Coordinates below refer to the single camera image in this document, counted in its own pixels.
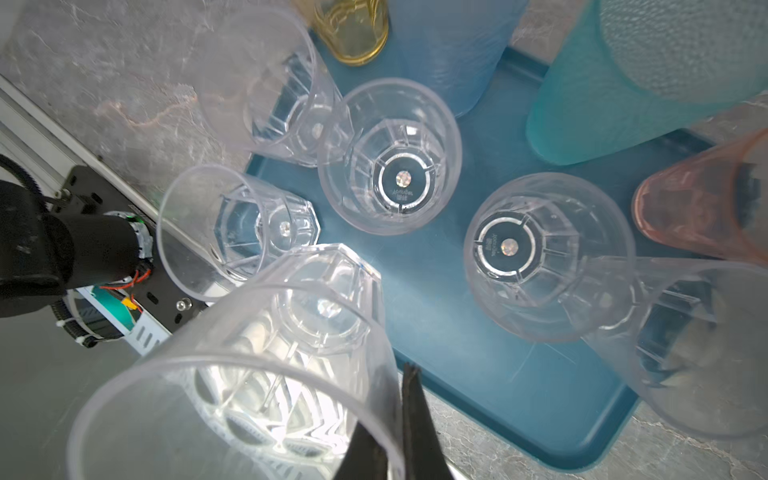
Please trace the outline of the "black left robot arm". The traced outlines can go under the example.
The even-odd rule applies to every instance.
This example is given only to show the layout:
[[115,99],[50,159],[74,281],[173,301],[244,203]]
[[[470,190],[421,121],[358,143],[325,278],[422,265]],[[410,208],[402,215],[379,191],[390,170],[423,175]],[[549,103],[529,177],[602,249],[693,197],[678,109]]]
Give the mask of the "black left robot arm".
[[[98,212],[99,195],[51,198],[32,175],[7,156],[1,168],[1,315],[52,310],[57,325],[85,348],[126,336],[139,318],[134,288],[152,273],[151,227],[125,211]],[[73,312],[71,290],[88,287],[119,301],[116,314],[99,320]]]

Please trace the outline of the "teal plastic tray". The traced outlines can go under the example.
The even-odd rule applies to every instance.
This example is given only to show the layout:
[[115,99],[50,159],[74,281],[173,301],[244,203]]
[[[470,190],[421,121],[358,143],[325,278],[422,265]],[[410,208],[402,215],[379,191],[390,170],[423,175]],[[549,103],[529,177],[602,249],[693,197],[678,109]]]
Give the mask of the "teal plastic tray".
[[648,406],[584,342],[531,343],[506,331],[469,290],[463,243],[473,215],[500,186],[546,172],[524,126],[547,67],[508,48],[480,102],[458,125],[463,164],[442,212],[408,234],[377,236],[343,220],[313,169],[254,156],[251,174],[310,200],[325,243],[342,242],[383,278],[386,328],[399,364],[489,433],[538,463],[579,473],[602,461]]

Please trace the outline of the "clear faceted glass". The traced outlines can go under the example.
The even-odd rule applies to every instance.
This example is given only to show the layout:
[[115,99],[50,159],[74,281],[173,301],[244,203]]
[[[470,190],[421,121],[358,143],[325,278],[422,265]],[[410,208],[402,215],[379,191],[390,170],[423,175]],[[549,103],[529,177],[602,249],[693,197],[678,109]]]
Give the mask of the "clear faceted glass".
[[585,279],[583,340],[657,415],[697,437],[766,432],[766,268],[603,256]]
[[161,201],[159,258],[187,296],[215,302],[280,256],[318,242],[312,203],[228,167],[192,167]]
[[333,479],[358,422],[405,475],[380,273],[343,244],[288,252],[98,389],[72,479]]
[[500,187],[472,218],[463,253],[479,307],[531,342],[577,340],[620,323],[634,304],[627,218],[575,176],[538,173]]
[[380,236],[415,231],[453,196],[463,147],[453,113],[426,86],[404,78],[366,82],[324,123],[318,175],[331,207]]

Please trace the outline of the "teal plastic cup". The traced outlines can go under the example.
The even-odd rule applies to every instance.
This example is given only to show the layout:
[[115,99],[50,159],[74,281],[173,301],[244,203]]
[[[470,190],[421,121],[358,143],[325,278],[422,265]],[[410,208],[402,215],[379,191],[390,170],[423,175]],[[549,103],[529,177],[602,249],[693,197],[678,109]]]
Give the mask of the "teal plastic cup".
[[592,1],[543,79],[526,137],[549,163],[582,163],[766,88],[766,2]]

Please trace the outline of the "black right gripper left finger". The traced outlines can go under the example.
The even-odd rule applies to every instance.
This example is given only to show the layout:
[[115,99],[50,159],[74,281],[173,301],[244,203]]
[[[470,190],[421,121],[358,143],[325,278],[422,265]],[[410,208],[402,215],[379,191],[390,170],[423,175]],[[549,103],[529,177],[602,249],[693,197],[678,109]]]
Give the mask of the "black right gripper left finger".
[[348,450],[338,467],[334,480],[387,480],[388,458],[385,450],[358,422]]

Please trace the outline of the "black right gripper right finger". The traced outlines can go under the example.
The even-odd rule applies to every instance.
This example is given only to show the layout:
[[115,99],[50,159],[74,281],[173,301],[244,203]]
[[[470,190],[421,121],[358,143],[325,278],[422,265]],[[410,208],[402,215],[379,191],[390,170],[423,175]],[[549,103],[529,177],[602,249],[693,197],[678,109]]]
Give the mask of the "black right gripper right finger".
[[403,366],[403,449],[406,479],[453,480],[421,381],[421,369]]

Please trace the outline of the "pink plastic cup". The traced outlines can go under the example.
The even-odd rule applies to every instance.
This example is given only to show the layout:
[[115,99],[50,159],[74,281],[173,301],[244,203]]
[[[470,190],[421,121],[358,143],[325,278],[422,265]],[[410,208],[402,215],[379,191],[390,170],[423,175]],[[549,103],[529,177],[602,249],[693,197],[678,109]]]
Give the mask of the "pink plastic cup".
[[718,145],[659,171],[631,212],[649,239],[701,255],[767,264],[767,131]]

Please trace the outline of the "blue plastic cup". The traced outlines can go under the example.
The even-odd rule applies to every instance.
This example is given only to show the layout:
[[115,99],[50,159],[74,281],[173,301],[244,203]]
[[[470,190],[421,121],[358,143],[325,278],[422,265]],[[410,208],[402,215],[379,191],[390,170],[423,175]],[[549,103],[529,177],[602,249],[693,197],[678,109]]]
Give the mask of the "blue plastic cup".
[[468,113],[527,6],[527,0],[390,1],[403,75],[434,91],[456,117]]

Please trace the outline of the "yellow plastic cup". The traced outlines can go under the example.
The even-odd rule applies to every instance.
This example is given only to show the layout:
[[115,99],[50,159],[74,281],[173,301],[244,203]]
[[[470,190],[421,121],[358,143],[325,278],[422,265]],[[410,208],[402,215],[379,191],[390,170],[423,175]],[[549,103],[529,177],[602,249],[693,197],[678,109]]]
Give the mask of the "yellow plastic cup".
[[370,63],[389,36],[385,0],[296,0],[292,4],[341,63]]

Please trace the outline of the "clear faceted glass back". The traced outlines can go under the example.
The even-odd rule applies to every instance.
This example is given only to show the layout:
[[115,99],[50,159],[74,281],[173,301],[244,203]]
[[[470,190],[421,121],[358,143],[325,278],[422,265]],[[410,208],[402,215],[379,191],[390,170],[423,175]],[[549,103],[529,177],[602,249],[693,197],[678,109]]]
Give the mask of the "clear faceted glass back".
[[603,256],[585,279],[583,340],[657,415],[697,437],[766,432],[766,268]]

